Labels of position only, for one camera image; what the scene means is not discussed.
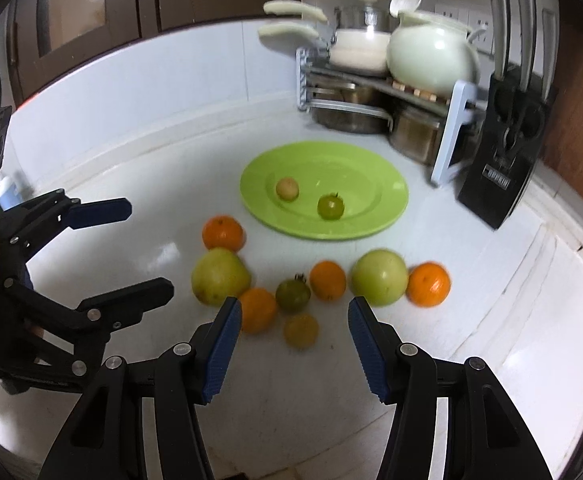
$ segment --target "glass panel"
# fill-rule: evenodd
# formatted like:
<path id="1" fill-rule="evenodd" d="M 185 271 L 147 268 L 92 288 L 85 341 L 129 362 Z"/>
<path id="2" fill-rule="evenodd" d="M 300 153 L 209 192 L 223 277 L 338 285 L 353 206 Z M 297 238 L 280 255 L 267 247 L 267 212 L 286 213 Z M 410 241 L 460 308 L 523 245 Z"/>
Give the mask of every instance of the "glass panel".
<path id="1" fill-rule="evenodd" d="M 40 56 L 105 23 L 105 0 L 38 0 Z"/>

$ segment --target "pot handle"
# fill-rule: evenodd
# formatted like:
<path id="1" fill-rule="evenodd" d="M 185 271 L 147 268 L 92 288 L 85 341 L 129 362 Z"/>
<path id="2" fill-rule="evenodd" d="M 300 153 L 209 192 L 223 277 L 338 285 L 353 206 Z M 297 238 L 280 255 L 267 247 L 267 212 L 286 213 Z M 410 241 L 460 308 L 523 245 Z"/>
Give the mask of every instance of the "pot handle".
<path id="1" fill-rule="evenodd" d="M 345 103 L 341 101 L 328 101 L 325 99 L 312 99 L 307 102 L 309 108 L 324 108 L 327 110 L 339 110 L 341 112 L 351 112 L 355 114 L 369 115 L 379 119 L 385 119 L 389 124 L 389 130 L 394 129 L 394 118 L 387 110 L 374 106 L 358 105 L 354 103 Z"/>
<path id="2" fill-rule="evenodd" d="M 304 25 L 297 22 L 274 22 L 265 23 L 261 27 L 258 27 L 258 37 L 259 38 L 273 38 L 275 36 L 284 36 L 285 34 L 298 34 L 302 36 L 310 43 L 318 41 L 319 43 L 324 43 L 327 46 L 327 41 L 320 36 L 318 30 L 310 25 Z"/>
<path id="3" fill-rule="evenodd" d="M 481 36 L 482 34 L 484 34 L 488 30 L 488 28 L 489 27 L 487 25 L 480 25 L 480 27 L 478 27 L 476 30 L 474 30 L 474 32 L 471 32 L 468 35 L 467 42 L 471 43 L 476 38 L 478 38 L 478 36 Z"/>
<path id="4" fill-rule="evenodd" d="M 289 16 L 290 14 L 303 14 L 320 23 L 328 23 L 329 20 L 323 9 L 314 7 L 296 0 L 271 0 L 263 5 L 265 14 L 277 16 Z"/>

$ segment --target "tangerine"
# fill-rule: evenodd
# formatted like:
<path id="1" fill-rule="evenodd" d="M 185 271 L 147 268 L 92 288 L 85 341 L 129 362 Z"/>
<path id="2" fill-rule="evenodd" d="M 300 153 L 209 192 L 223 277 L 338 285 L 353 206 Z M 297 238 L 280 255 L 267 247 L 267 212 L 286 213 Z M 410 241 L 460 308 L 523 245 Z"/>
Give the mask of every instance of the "tangerine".
<path id="1" fill-rule="evenodd" d="M 451 279 L 440 264 L 434 262 L 421 264 L 409 275 L 407 297 L 417 306 L 440 305 L 450 290 Z"/>
<path id="2" fill-rule="evenodd" d="M 243 308 L 242 330 L 248 334 L 258 334 L 267 330 L 278 312 L 276 298 L 264 288 L 250 288 L 238 298 Z"/>
<path id="3" fill-rule="evenodd" d="M 203 226 L 203 243 L 208 249 L 223 247 L 236 252 L 245 245 L 245 232 L 235 218 L 215 216 Z"/>
<path id="4" fill-rule="evenodd" d="M 336 262 L 326 260 L 319 262 L 311 270 L 309 285 L 319 300 L 335 301 L 347 289 L 347 275 Z"/>

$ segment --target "knife handle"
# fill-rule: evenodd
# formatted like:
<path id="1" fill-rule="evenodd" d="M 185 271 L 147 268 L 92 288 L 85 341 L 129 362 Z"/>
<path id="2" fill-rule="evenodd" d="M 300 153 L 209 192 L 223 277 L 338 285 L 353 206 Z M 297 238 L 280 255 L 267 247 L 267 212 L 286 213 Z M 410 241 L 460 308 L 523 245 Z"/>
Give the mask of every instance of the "knife handle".
<path id="1" fill-rule="evenodd" d="M 542 9 L 542 100 L 547 102 L 551 84 L 556 73 L 556 60 L 558 59 L 558 18 L 556 13 L 549 9 Z"/>
<path id="2" fill-rule="evenodd" d="M 531 80 L 533 59 L 536 54 L 536 0 L 518 0 L 521 9 L 521 82 L 519 88 L 526 92 Z"/>
<path id="3" fill-rule="evenodd" d="M 509 61 L 511 38 L 511 7 L 509 0 L 491 0 L 494 25 L 494 75 L 503 80 Z"/>

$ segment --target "orange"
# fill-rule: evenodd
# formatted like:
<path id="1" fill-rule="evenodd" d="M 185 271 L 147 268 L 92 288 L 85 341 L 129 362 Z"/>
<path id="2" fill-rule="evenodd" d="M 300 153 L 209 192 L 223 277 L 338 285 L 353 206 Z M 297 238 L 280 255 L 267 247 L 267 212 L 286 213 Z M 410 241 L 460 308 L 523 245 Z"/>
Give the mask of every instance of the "orange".
<path id="1" fill-rule="evenodd" d="M 287 344 L 298 350 L 306 350 L 314 346 L 318 338 L 318 332 L 318 321 L 312 314 L 307 314 L 306 312 L 288 317 L 283 328 L 283 335 Z"/>
<path id="2" fill-rule="evenodd" d="M 243 332 L 258 334 L 267 330 L 278 312 L 276 298 L 264 288 L 250 288 L 238 298 L 243 308 Z"/>
<path id="3" fill-rule="evenodd" d="M 337 263 L 326 260 L 319 262 L 311 270 L 309 285 L 319 300 L 335 301 L 345 293 L 347 277 Z"/>
<path id="4" fill-rule="evenodd" d="M 215 216 L 203 226 L 203 243 L 208 249 L 224 247 L 236 252 L 245 245 L 245 232 L 231 216 Z"/>
<path id="5" fill-rule="evenodd" d="M 417 266 L 409 275 L 407 297 L 417 306 L 436 306 L 447 298 L 451 279 L 443 266 L 427 262 Z"/>

